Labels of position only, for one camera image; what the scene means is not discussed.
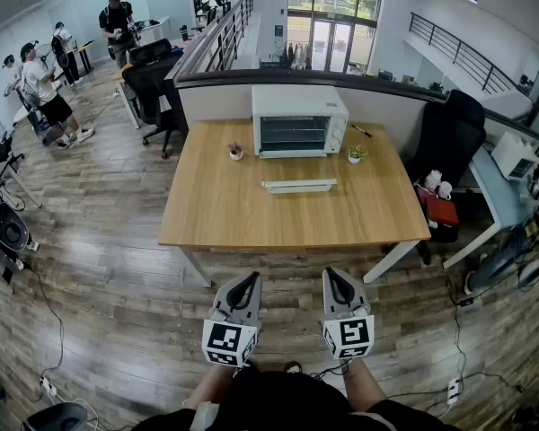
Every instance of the electrical outlet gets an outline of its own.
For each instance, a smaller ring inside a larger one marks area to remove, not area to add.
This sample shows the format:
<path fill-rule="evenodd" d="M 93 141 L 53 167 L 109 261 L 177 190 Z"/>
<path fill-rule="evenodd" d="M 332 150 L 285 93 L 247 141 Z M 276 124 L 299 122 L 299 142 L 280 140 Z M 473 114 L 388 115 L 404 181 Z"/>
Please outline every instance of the electrical outlet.
<path fill-rule="evenodd" d="M 457 397 L 459 395 L 459 378 L 453 378 L 449 381 L 447 385 L 447 404 L 451 405 L 454 402 L 457 402 Z"/>

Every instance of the railing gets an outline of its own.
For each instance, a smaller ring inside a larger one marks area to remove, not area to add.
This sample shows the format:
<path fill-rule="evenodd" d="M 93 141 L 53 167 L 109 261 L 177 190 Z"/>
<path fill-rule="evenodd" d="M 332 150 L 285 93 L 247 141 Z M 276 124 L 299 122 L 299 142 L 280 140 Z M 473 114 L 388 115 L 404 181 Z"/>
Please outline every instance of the railing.
<path fill-rule="evenodd" d="M 425 40 L 461 67 L 482 87 L 483 91 L 493 94 L 517 88 L 513 80 L 501 72 L 488 58 L 458 39 L 453 33 L 416 13 L 411 13 L 410 32 Z"/>
<path fill-rule="evenodd" d="M 229 70 L 237 59 L 252 11 L 253 0 L 240 0 L 222 19 L 210 23 L 201 39 L 184 49 L 183 56 L 166 80 L 173 79 L 177 85 L 186 75 Z"/>

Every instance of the black shorts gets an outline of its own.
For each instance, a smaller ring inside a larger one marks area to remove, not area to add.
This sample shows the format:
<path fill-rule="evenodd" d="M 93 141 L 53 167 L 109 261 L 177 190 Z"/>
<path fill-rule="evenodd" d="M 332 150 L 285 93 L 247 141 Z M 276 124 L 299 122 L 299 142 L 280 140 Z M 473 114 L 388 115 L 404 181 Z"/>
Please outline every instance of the black shorts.
<path fill-rule="evenodd" d="M 50 125 L 64 123 L 72 115 L 72 109 L 59 94 L 56 94 L 56 97 L 50 102 L 40 105 L 38 109 L 46 115 Z"/>

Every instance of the glass door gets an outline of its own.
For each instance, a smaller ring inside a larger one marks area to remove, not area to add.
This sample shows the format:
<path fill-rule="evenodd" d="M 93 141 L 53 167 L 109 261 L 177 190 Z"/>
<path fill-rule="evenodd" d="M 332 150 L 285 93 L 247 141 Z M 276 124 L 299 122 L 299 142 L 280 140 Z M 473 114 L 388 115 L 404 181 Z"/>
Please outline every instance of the glass door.
<path fill-rule="evenodd" d="M 351 25 L 331 21 L 314 22 L 312 69 L 343 72 L 351 48 Z"/>
<path fill-rule="evenodd" d="M 330 50 L 331 22 L 314 21 L 314 45 L 312 47 L 312 69 L 327 70 Z"/>
<path fill-rule="evenodd" d="M 330 72 L 343 72 L 345 68 L 345 60 L 350 47 L 349 35 L 351 26 L 349 24 L 340 24 L 332 22 L 334 27 L 333 43 L 331 44 L 330 64 L 328 70 Z"/>

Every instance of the white toaster oven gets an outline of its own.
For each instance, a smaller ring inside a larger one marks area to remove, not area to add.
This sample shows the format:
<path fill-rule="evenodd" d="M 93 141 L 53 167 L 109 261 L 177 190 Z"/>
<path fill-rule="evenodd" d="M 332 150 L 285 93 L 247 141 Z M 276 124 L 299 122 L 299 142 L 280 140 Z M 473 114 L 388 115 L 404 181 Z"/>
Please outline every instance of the white toaster oven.
<path fill-rule="evenodd" d="M 261 158 L 336 154 L 349 118 L 333 86 L 256 84 L 252 110 L 253 144 Z"/>

